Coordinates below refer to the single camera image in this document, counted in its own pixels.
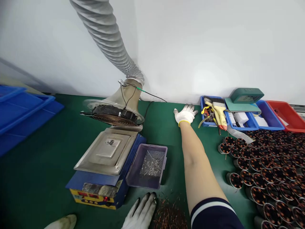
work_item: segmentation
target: purple plastic tray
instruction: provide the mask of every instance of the purple plastic tray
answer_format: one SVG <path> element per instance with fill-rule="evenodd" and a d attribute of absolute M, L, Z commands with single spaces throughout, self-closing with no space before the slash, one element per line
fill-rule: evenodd
<path fill-rule="evenodd" d="M 166 146 L 140 144 L 126 176 L 127 184 L 131 187 L 159 189 L 166 153 Z"/>

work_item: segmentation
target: black cable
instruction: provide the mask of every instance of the black cable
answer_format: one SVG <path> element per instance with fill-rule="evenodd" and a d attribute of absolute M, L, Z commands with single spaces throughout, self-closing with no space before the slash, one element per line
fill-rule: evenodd
<path fill-rule="evenodd" d="M 130 86 L 130 85 L 132 85 L 132 86 L 134 86 L 134 91 L 133 91 L 133 94 L 132 94 L 132 96 L 129 98 L 129 100 L 134 96 L 134 93 L 136 92 L 136 89 L 137 89 L 137 87 L 134 85 L 134 84 L 129 84 L 128 86 Z M 122 91 L 122 85 L 121 85 L 121 93 L 122 93 L 122 97 L 123 97 L 123 100 L 124 100 L 124 102 L 125 102 L 125 107 L 124 107 L 124 109 L 127 107 L 127 104 L 128 104 L 128 102 L 129 102 L 129 100 L 126 102 L 125 101 L 125 99 L 124 99 L 124 95 L 123 95 L 123 91 Z"/>
<path fill-rule="evenodd" d="M 135 88 L 137 88 L 134 84 L 130 84 L 130 83 L 125 83 L 125 84 L 129 84 L 129 85 L 132 85 L 132 86 L 134 86 Z M 162 98 L 160 98 L 160 97 L 158 97 L 158 96 L 155 96 L 155 95 L 153 95 L 153 94 L 150 94 L 150 93 L 148 93 L 148 92 L 146 92 L 146 91 L 142 91 L 142 92 L 145 92 L 145 93 L 147 93 L 147 94 L 149 94 L 149 95 L 151 95 L 151 96 L 154 96 L 154 97 L 156 97 L 156 98 L 158 98 L 158 99 L 161 99 L 161 100 L 163 100 L 164 102 L 167 102 L 167 101 L 165 101 L 164 99 L 162 99 Z"/>
<path fill-rule="evenodd" d="M 146 118 L 146 115 L 147 115 L 147 111 L 148 111 L 149 106 L 150 106 L 153 102 L 154 102 L 154 101 L 150 101 L 150 103 L 148 104 L 148 106 L 147 106 L 147 108 L 146 108 L 145 115 L 144 115 L 144 119 Z"/>
<path fill-rule="evenodd" d="M 124 99 L 124 96 L 123 96 L 122 85 L 121 85 L 121 93 L 122 93 L 122 97 L 123 97 L 123 100 L 124 100 L 124 102 L 125 102 L 125 107 L 126 107 L 126 106 L 127 106 L 127 103 L 126 103 L 126 101 L 125 101 L 125 99 Z"/>
<path fill-rule="evenodd" d="M 133 94 L 132 94 L 132 96 L 129 98 L 129 100 L 134 96 L 134 93 L 136 92 L 136 86 L 134 86 L 134 91 L 133 91 Z"/>
<path fill-rule="evenodd" d="M 148 93 L 148 92 L 146 92 L 146 91 L 144 91 L 145 93 L 147 93 L 147 94 L 150 94 L 150 93 Z M 152 94 L 150 94 L 150 95 L 152 95 Z M 154 97 L 157 97 L 157 96 L 155 96 L 155 95 L 152 95 L 152 96 L 154 96 Z M 160 97 L 157 97 L 157 98 L 159 98 L 159 99 L 162 99 L 162 98 L 160 98 Z M 167 102 L 167 101 L 165 101 L 164 99 L 162 99 L 164 102 Z"/>
<path fill-rule="evenodd" d="M 149 108 L 149 106 L 150 106 L 153 102 L 154 102 L 154 101 L 150 101 L 150 103 L 148 104 L 148 106 L 147 106 L 147 108 L 146 108 L 146 112 L 145 112 L 145 115 L 144 115 L 144 121 L 145 121 L 145 119 L 146 119 L 146 115 L 147 115 L 148 108 Z M 142 130 L 140 131 L 140 135 L 142 135 L 143 128 L 144 128 L 144 123 L 142 124 Z"/>

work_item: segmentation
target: blue plastic crate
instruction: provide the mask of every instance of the blue plastic crate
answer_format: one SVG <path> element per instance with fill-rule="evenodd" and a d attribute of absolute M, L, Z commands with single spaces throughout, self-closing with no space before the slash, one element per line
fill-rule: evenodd
<path fill-rule="evenodd" d="M 54 101 L 55 98 L 53 96 L 36 96 L 42 99 L 43 104 L 15 121 L 15 123 L 12 123 L 10 129 L 0 135 L 0 156 L 26 139 L 64 107 Z"/>
<path fill-rule="evenodd" d="M 230 120 L 230 117 L 229 117 L 229 113 L 227 112 L 226 113 L 226 116 L 227 116 L 227 120 L 229 120 L 229 123 L 230 123 L 230 126 L 235 129 L 235 130 L 238 130 L 238 131 L 253 131 L 253 130 L 258 130 L 259 129 L 259 126 L 257 124 L 257 121 L 255 120 L 253 114 L 251 112 L 245 112 L 247 117 L 248 117 L 248 121 L 245 123 L 248 127 L 236 127 L 236 126 L 233 126 L 231 120 Z"/>
<path fill-rule="evenodd" d="M 219 99 L 222 99 L 221 97 L 218 97 L 218 96 L 208 96 L 208 97 L 210 97 L 210 98 L 219 98 Z M 204 103 L 203 96 L 200 97 L 200 105 L 201 105 L 201 111 L 203 110 L 204 107 L 207 106 L 207 105 Z M 227 125 L 228 125 L 229 122 L 228 122 L 228 116 L 227 116 L 227 115 L 226 115 L 226 121 L 227 121 Z M 203 122 L 203 123 L 202 123 L 202 126 L 203 126 L 203 127 L 217 127 L 215 122 Z"/>
<path fill-rule="evenodd" d="M 25 90 L 23 87 L 0 85 L 0 129 L 43 103 L 41 98 Z"/>
<path fill-rule="evenodd" d="M 256 102 L 256 105 L 261 110 L 260 117 L 264 118 L 268 124 L 267 127 L 259 126 L 260 129 L 267 129 L 267 130 L 284 130 L 285 129 L 285 127 L 283 126 L 281 121 L 278 119 L 278 117 L 275 115 L 275 113 L 273 112 L 273 110 L 271 109 L 271 107 L 268 105 L 268 103 L 266 101 L 258 100 Z"/>

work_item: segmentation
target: digital display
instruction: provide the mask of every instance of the digital display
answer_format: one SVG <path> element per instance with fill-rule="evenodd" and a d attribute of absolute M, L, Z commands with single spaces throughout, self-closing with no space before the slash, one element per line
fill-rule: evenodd
<path fill-rule="evenodd" d="M 259 98 L 259 96 L 252 95 L 242 95 L 237 99 L 238 102 L 254 102 Z"/>

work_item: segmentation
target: black sleeve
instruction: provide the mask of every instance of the black sleeve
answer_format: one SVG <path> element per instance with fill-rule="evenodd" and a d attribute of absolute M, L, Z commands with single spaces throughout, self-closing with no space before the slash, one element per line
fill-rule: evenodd
<path fill-rule="evenodd" d="M 232 206 L 221 198 L 199 202 L 191 212 L 192 229 L 245 229 Z"/>

